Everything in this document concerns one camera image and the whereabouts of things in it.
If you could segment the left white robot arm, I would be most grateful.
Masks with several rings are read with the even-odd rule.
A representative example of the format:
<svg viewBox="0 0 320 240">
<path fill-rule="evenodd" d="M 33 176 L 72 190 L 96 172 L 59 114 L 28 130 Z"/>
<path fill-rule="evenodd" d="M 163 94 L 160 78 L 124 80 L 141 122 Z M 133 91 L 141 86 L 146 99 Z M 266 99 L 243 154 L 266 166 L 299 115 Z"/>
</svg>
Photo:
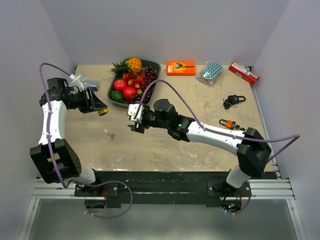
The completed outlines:
<svg viewBox="0 0 320 240">
<path fill-rule="evenodd" d="M 83 168 L 80 158 L 65 137 L 65 120 L 68 110 L 79 110 L 83 114 L 97 112 L 103 116 L 108 107 L 94 93 L 84 86 L 85 75 L 69 76 L 69 79 L 47 80 L 48 91 L 39 104 L 43 111 L 43 127 L 38 145 L 29 151 L 42 179 L 48 183 L 62 183 L 75 180 L 86 184 L 86 191 L 99 196 L 104 184 L 96 179 L 93 169 Z"/>
</svg>

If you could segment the yellow padlock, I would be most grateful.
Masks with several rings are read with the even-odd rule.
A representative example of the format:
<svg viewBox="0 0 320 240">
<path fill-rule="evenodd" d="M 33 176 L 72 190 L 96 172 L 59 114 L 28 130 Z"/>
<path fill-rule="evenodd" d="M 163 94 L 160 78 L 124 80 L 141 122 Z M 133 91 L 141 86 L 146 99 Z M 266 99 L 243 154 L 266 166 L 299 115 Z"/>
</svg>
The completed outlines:
<svg viewBox="0 0 320 240">
<path fill-rule="evenodd" d="M 99 116 L 104 116 L 109 112 L 108 108 L 102 108 L 97 111 Z"/>
</svg>

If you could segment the small silver key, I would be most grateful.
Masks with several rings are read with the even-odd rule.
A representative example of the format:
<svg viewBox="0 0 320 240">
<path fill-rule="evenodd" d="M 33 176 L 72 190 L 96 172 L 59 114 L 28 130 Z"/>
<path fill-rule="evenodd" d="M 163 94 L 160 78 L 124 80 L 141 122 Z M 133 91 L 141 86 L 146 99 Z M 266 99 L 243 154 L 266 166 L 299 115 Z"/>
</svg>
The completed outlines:
<svg viewBox="0 0 320 240">
<path fill-rule="evenodd" d="M 111 139 L 113 140 L 114 138 L 115 138 L 115 134 L 114 133 L 107 133 L 107 135 L 109 136 L 109 137 L 111 137 Z"/>
</svg>

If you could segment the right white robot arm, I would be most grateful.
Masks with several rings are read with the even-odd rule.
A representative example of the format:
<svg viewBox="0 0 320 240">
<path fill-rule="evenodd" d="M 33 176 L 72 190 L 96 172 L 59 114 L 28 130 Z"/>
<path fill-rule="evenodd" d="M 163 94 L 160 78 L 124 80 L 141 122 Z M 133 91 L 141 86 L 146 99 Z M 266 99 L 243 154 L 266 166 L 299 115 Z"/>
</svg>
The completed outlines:
<svg viewBox="0 0 320 240">
<path fill-rule="evenodd" d="M 127 114 L 134 132 L 144 133 L 150 127 L 166 129 L 177 141 L 206 144 L 237 156 L 238 165 L 230 170 L 222 185 L 227 196 L 235 196 L 249 179 L 262 177 L 268 164 L 271 148 L 255 128 L 227 130 L 213 127 L 178 114 L 168 99 L 157 100 L 153 109 L 147 105 L 129 104 Z"/>
</svg>

